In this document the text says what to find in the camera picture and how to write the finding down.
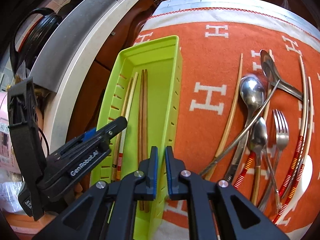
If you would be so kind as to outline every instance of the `fork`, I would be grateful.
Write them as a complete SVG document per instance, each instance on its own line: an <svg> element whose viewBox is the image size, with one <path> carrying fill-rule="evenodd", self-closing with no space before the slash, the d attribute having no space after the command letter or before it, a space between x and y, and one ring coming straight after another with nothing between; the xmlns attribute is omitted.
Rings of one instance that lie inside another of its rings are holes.
<svg viewBox="0 0 320 240"><path fill-rule="evenodd" d="M284 117L284 114L277 110L273 109L273 117L275 120L275 126L276 126L276 149L278 150L278 154L276 156L276 161L273 166L273 171L276 173L276 168L278 166L282 151L287 147L289 143L289 127L288 123ZM261 212L264 212L267 206L268 198L270 196L272 183L271 180L268 182L267 189L265 190L265 193L259 203L258 209Z"/></svg>

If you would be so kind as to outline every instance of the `black cable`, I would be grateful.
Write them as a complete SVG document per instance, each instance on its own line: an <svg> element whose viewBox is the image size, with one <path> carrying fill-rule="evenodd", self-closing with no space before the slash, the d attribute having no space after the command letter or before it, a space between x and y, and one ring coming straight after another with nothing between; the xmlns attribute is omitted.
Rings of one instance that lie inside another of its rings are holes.
<svg viewBox="0 0 320 240"><path fill-rule="evenodd" d="M49 144L48 144L47 138L45 137L43 131L40 128L39 128L39 131L40 131L40 133L41 133L41 135L42 135L42 137L44 139L45 145L47 147L47 156L49 156Z"/></svg>

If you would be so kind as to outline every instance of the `plastic bag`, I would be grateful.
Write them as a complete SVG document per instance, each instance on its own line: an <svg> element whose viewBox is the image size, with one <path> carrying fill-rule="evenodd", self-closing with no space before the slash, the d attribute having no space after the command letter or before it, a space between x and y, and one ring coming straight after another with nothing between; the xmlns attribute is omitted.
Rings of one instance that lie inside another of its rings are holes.
<svg viewBox="0 0 320 240"><path fill-rule="evenodd" d="M18 194L22 181L9 181L0 184L0 208L7 212L15 213L22 211L18 201Z"/></svg>

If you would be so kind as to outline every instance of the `orange tablecloth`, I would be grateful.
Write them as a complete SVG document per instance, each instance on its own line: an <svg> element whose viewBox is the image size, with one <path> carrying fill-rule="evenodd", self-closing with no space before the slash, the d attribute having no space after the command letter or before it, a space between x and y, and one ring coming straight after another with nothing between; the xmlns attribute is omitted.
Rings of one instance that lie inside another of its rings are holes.
<svg viewBox="0 0 320 240"><path fill-rule="evenodd" d="M180 38L183 70L174 147L175 158L183 160L186 168L194 172L200 172L213 159L230 111L241 53L244 54L243 75L247 73L256 74L267 89L267 80L262 73L258 53L261 49L266 51L272 49L280 75L300 91L302 91L302 77L299 55L302 55L306 73L307 76L311 77L314 91L314 133L312 134L309 152L313 163L313 174L307 191L294 210L287 214L279 227L286 233L306 227L314 221L320 210L320 202L318 201L320 192L320 133L316 132L316 124L319 122L317 109L318 104L320 104L318 93L320 89L320 69L318 67L320 53L307 44L310 43L314 46L314 44L319 44L319 40L292 24L268 15L259 15L259 17L264 17L265 21L270 21L271 26L273 21L279 22L284 27L287 25L290 33L296 29L297 35L295 36L299 36L301 33L301 39L293 38L286 32L280 32L271 27L265 28L250 24L250 19L248 19L248 23L238 23L236 20L233 22L196 21L195 18L200 14L205 15L214 10L218 13L217 10L227 9L200 8L153 16L148 20L148 22L152 21L152 24L148 25L147 22L136 39L136 43L139 43L169 35L178 35ZM244 13L248 14L249 17L250 14L255 14L255 12ZM170 23L174 17L178 19L176 21L178 24ZM214 87L212 94L209 95L208 88L202 86L209 86L210 89ZM198 107L195 103L202 104L202 106ZM288 172L298 140L302 103L279 89L271 99L267 119L269 135L267 152L271 158L273 158L275 152L275 126L272 116L272 109L274 108L284 113L290 130L289 145L282 153L276 172L276 181L278 188L280 188ZM245 104L239 97L227 144L243 129L246 115ZM233 152L230 152L218 164L212 176L212 181L223 178ZM266 169L263 163L258 201L268 181ZM244 182L239 187L240 192L247 198L250 198L252 182L253 169L250 169ZM270 219L273 219L276 215L273 198L268 203L265 215ZM179 234L176 239L183 238L180 237L180 235L184 235L181 232L185 232L182 228L188 228L186 202L167 201L163 220L163 224L170 226L171 229L176 229L175 233L178 232Z"/></svg>

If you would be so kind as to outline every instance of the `tiled wall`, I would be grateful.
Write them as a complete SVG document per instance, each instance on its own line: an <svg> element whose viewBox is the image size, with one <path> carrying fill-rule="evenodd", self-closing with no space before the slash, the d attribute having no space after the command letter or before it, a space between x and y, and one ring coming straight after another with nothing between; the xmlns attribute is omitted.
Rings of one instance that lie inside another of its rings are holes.
<svg viewBox="0 0 320 240"><path fill-rule="evenodd" d="M42 4L39 4L38 7L47 7L51 8L55 12L58 12L60 8L67 4L70 0L45 0ZM22 40L28 33L29 29L35 24L35 22L41 18L42 15L32 15L30 16L25 23L21 26L21 28L18 30L17 36L16 36L16 49L19 48ZM13 72L11 69L11 63L10 63L10 54L9 54L9 48L5 52L4 56L2 57L0 61L0 91L5 91L7 86L10 84L13 84Z"/></svg>

